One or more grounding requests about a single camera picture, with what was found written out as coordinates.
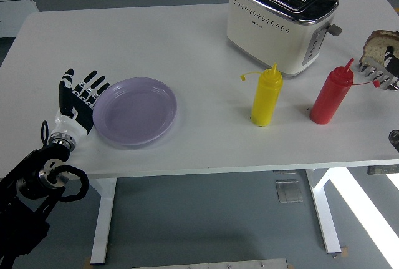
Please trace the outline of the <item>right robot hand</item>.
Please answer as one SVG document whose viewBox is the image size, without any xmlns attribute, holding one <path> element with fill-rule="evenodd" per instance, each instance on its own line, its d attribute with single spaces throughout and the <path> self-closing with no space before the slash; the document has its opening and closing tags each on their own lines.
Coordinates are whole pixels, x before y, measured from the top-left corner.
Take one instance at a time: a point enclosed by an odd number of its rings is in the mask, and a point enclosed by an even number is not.
<svg viewBox="0 0 399 269">
<path fill-rule="evenodd" d="M 393 46 L 387 46 L 384 56 L 384 67 L 388 67 L 390 61 L 395 58 Z"/>
</svg>

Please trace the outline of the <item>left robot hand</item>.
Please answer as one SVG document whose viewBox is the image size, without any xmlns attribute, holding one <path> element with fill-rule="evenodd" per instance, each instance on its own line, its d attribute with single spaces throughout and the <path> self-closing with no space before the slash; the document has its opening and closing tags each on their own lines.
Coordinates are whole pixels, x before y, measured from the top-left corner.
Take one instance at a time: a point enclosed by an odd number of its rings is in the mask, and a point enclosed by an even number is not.
<svg viewBox="0 0 399 269">
<path fill-rule="evenodd" d="M 93 109 L 99 97 L 109 88 L 105 76 L 92 71 L 76 86 L 72 85 L 74 70 L 68 69 L 59 82 L 59 111 L 50 138 L 77 143 L 92 130 Z"/>
</svg>

